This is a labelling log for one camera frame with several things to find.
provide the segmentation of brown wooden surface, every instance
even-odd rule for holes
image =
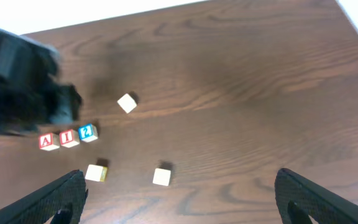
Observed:
[[[87,182],[82,223],[280,223],[281,167],[358,204],[358,36],[334,0],[203,2],[30,37],[62,53],[100,139],[45,152],[0,137],[0,208],[98,158],[109,172]],[[152,184],[160,161],[169,187]]]

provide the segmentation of black object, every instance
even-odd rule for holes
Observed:
[[[358,223],[357,205],[289,169],[278,171],[275,194],[284,224]]]
[[[57,57],[52,47],[0,29],[0,134],[78,119],[81,96],[56,82]]]
[[[84,175],[74,170],[1,209],[0,224],[45,223],[53,215],[51,224],[77,224],[87,196]]]

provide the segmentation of toy block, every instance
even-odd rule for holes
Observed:
[[[54,133],[43,134],[39,137],[40,149],[51,151],[60,147],[59,136]]]
[[[87,124],[85,126],[80,127],[78,129],[78,132],[80,134],[80,139],[84,142],[91,142],[99,138],[98,130],[93,124]]]
[[[117,103],[126,113],[131,112],[137,106],[136,101],[128,93],[121,97]]]
[[[104,182],[106,178],[106,173],[107,173],[107,167],[89,165],[88,170],[86,170],[85,179]]]
[[[153,184],[168,186],[171,178],[171,171],[157,168],[154,172]]]
[[[60,144],[64,147],[73,147],[80,144],[78,132],[70,129],[60,133]]]

